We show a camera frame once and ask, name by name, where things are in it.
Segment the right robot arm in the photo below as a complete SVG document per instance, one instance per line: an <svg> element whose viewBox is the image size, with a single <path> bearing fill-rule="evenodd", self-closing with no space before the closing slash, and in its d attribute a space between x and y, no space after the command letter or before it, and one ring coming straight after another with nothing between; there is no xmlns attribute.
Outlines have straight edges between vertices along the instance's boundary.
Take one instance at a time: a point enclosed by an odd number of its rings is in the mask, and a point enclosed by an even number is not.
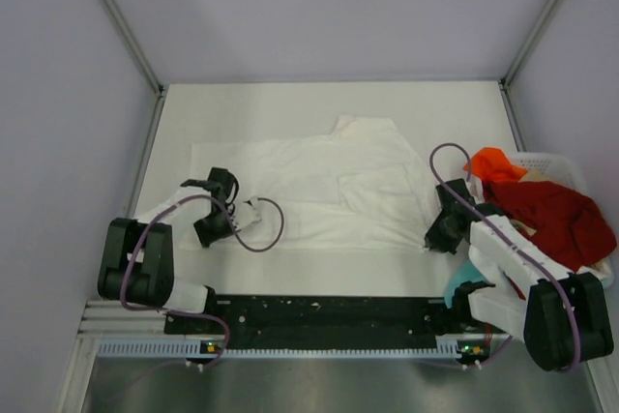
<svg viewBox="0 0 619 413"><path fill-rule="evenodd" d="M463 179L436 188L440 212L425 236L429 250L468 259L451 279L445 303L454 324L483 323L522 341L535 364L566 370L611 354L614 339L601 280L573 272L526 239L494 205L478 203Z"/></svg>

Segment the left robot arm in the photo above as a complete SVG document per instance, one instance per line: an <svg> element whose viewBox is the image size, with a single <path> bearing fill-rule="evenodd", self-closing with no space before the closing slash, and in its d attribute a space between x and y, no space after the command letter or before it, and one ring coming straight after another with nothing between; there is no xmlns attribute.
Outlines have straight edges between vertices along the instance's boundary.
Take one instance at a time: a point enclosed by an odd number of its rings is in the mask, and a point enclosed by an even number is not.
<svg viewBox="0 0 619 413"><path fill-rule="evenodd" d="M213 290L175 276L174 250L185 236L202 248L233 235L239 190L236 177L213 167L205 180L189 179L163 204L135 219L117 218L107 230L97 290L107 300L129 306L186 313L198 332L219 323L219 309L208 300Z"/></svg>

